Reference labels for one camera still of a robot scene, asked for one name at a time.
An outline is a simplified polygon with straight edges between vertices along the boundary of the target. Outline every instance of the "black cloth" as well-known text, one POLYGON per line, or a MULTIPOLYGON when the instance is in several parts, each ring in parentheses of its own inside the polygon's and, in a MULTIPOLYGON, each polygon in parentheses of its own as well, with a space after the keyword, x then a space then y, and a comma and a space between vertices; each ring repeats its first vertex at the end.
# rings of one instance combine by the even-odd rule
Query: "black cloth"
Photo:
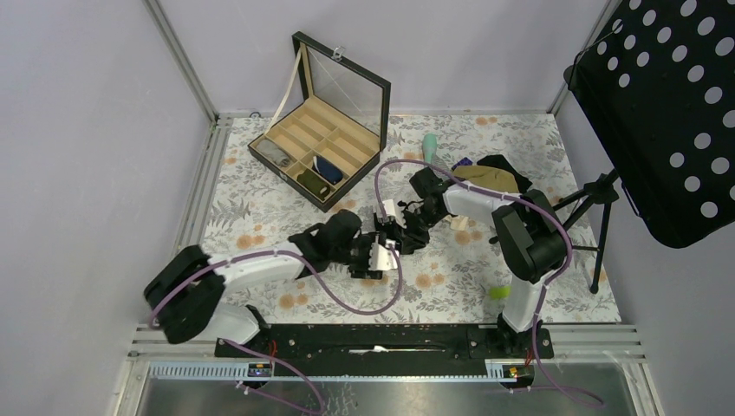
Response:
POLYGON ((485 156, 480 159, 477 164, 480 166, 496 167, 497 169, 503 169, 506 172, 510 172, 513 177, 516 178, 518 190, 521 193, 526 193, 533 185, 528 178, 513 169, 511 163, 502 154, 491 154, 490 156, 485 156))

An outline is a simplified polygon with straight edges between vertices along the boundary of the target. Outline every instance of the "tripod stand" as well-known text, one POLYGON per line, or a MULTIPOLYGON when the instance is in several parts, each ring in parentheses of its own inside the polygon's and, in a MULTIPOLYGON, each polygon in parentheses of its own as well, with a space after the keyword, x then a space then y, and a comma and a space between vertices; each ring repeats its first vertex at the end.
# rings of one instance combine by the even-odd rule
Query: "tripod stand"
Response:
POLYGON ((559 211, 576 201, 584 198, 582 203, 575 208, 564 221, 564 229, 568 230, 574 225, 579 218, 584 215, 592 205, 603 205, 602 208, 602 224, 600 225, 600 242, 597 247, 589 247, 583 245, 573 245, 575 250, 594 251, 597 253, 595 259, 595 274, 592 277, 592 285, 589 291, 597 293, 600 283, 600 272, 602 271, 602 256, 605 254, 605 242, 608 239, 608 226, 610 223, 610 209, 613 203, 618 200, 618 192, 615 190, 615 181, 619 178, 618 172, 613 169, 608 174, 600 175, 595 182, 584 184, 581 190, 572 193, 568 197, 562 198, 558 204, 554 205, 554 211, 559 211))

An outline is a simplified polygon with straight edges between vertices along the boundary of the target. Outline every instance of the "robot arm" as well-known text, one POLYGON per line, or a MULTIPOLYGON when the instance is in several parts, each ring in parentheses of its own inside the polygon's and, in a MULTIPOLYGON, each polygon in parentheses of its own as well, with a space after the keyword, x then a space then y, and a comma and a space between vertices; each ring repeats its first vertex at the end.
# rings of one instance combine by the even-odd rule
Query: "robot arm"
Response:
POLYGON ((330 263, 348 266, 354 278, 381 279, 384 270, 396 264, 387 246, 392 242, 385 233, 361 233, 362 221, 342 210, 326 224, 316 224, 288 238, 288 242, 269 248, 248 250, 236 256, 206 254, 201 247, 184 248, 146 287, 144 296, 156 306, 189 276, 208 266, 223 263, 204 273, 196 282, 177 294, 158 314, 158 324, 171 344, 189 340, 215 341, 226 338, 240 344, 247 342, 264 324, 254 310, 228 305, 220 300, 230 294, 271 282, 293 281, 310 276, 301 261, 277 255, 289 251, 303 257, 316 272, 330 263), (236 257, 258 257, 233 262, 236 257))
MULTIPOLYGON (((411 185, 422 201, 387 205, 387 218, 376 214, 376 230, 396 241, 401 255, 426 247, 429 230, 446 215, 463 215, 495 225, 503 257, 513 273, 511 295, 498 326, 513 334, 528 333, 546 280, 562 266, 566 248, 562 237, 548 220, 511 201, 470 192, 450 181, 442 182, 430 168, 416 172, 411 185), (412 204, 418 204, 410 210, 412 204)), ((556 217, 542 192, 531 190, 520 196, 556 217)))

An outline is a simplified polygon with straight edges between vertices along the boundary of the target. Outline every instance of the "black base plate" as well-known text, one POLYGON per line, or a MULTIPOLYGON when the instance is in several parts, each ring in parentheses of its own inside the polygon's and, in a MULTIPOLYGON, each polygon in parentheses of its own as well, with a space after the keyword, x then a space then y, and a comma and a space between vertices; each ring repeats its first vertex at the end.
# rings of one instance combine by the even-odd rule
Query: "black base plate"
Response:
MULTIPOLYGON (((264 328, 248 347, 268 354, 276 342, 276 357, 308 376, 447 376, 486 375, 485 359, 525 359, 525 353, 505 354, 494 348, 497 328, 476 324, 428 325, 307 325, 277 324, 264 328), (381 346, 390 352, 354 354, 381 346)), ((539 331, 539 354, 553 358, 549 331, 539 331)), ((215 356, 249 355, 218 343, 215 356)), ((293 375, 276 366, 275 375, 293 375)))

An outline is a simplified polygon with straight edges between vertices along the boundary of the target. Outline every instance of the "black perforated panel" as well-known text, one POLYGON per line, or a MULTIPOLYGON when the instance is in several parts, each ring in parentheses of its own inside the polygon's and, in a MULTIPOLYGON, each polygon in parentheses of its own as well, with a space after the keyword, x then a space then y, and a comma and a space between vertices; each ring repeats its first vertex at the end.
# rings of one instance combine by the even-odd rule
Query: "black perforated panel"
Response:
POLYGON ((652 235, 688 246, 735 220, 735 0, 623 0, 610 31, 565 79, 652 235))

